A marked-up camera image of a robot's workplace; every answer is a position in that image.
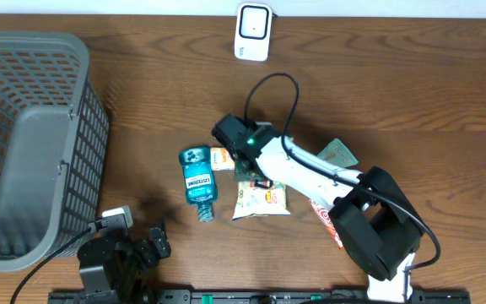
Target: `white background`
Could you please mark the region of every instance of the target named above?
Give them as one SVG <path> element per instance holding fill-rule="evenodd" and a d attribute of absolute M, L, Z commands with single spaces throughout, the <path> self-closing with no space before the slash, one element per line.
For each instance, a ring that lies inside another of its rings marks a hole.
<path fill-rule="evenodd" d="M 279 16 L 486 18 L 486 0 L 264 0 Z M 235 16 L 233 0 L 0 0 L 0 13 Z"/>

